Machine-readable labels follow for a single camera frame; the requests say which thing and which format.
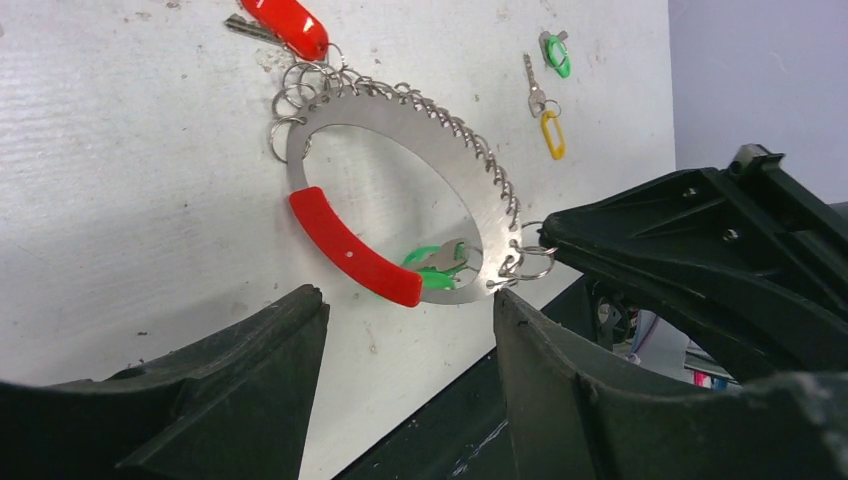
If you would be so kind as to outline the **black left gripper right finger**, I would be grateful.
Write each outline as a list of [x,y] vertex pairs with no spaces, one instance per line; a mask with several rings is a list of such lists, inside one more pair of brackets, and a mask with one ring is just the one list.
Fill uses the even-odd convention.
[[630,363],[509,290],[494,332],[522,479],[843,479],[847,378],[715,391]]

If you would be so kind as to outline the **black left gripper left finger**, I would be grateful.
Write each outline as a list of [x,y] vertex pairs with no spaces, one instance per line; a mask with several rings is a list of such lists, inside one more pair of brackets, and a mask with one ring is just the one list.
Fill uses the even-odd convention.
[[1,386],[5,479],[295,479],[328,331],[303,285],[102,380]]

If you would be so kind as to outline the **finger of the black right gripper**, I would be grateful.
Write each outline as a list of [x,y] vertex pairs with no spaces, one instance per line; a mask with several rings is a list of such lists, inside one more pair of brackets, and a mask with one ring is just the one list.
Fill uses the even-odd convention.
[[694,340],[736,380],[847,368],[847,207],[759,144],[552,213],[556,259]]

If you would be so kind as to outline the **key with yellow tag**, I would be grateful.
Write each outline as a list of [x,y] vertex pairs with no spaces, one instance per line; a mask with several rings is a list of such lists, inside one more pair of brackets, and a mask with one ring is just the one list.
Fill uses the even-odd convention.
[[559,122],[559,110],[553,100],[549,100],[535,78],[532,60],[528,53],[522,54],[525,75],[529,85],[528,108],[531,116],[540,125],[542,136],[548,152],[553,160],[562,160],[566,154],[566,141]]

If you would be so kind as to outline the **metal keyring with red grip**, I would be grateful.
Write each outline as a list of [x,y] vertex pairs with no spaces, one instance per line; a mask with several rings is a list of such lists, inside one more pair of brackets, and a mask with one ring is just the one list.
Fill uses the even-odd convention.
[[[517,64],[509,63],[504,68],[495,68],[494,71],[501,77],[501,90],[506,88],[507,80],[529,80],[531,84],[536,80],[527,75],[533,75],[532,63],[541,67],[543,72],[549,68],[546,57],[533,59],[529,53],[529,46],[522,46],[526,71],[519,76]],[[290,52],[271,47],[257,49],[254,55],[257,65],[262,68],[270,78],[281,83],[275,89],[289,89],[287,94],[293,101],[300,105],[301,95],[311,98],[314,90],[322,88],[325,78],[321,75],[326,70],[319,71],[306,64],[297,64],[298,61]],[[529,167],[531,160],[539,160],[539,152],[533,150],[541,145],[541,140],[533,137],[530,133],[524,135],[525,144],[519,139],[509,140],[502,137],[498,142],[491,145],[497,155],[506,155],[512,152],[513,160],[518,163],[510,168],[512,174],[518,175],[521,171],[527,173],[524,167]],[[377,250],[384,254],[395,255],[395,260],[400,260],[401,253],[408,253],[413,247],[423,247],[425,243],[441,243],[452,237],[468,236],[477,242],[474,248],[479,248],[479,235],[474,219],[478,219],[476,209],[464,206],[464,200],[474,197],[474,192],[461,189],[458,193],[454,191],[435,171],[429,170],[423,163],[416,160],[401,146],[388,141],[381,140],[376,133],[355,127],[336,126],[328,127],[324,133],[314,138],[314,151],[308,154],[305,160],[305,173],[312,175],[306,183],[317,185],[326,190],[329,201],[336,211],[342,214],[343,220],[350,221],[353,233],[360,240],[371,242],[369,245],[378,247]],[[506,167],[506,156],[501,156],[501,165]],[[324,260],[316,260],[310,256],[303,265],[291,267],[292,270],[276,272],[272,286],[264,288],[261,305],[270,305],[271,293],[282,294],[283,290],[295,287],[299,283],[321,283],[330,287],[345,287],[353,292],[352,281],[344,280],[341,274],[330,272],[329,263]],[[532,298],[548,300],[553,298],[555,290],[561,286],[555,286],[554,279],[566,280],[567,285],[573,280],[573,271],[566,267],[558,266],[549,273],[548,281],[544,287],[541,282],[530,283],[530,286],[521,287],[522,292],[534,292]]]

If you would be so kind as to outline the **key with red tag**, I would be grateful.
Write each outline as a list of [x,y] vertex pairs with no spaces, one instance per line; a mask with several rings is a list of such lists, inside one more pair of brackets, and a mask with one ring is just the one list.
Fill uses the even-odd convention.
[[323,24],[296,0],[242,1],[254,20],[232,14],[224,21],[229,30],[272,44],[285,46],[307,61],[323,60],[329,36]]

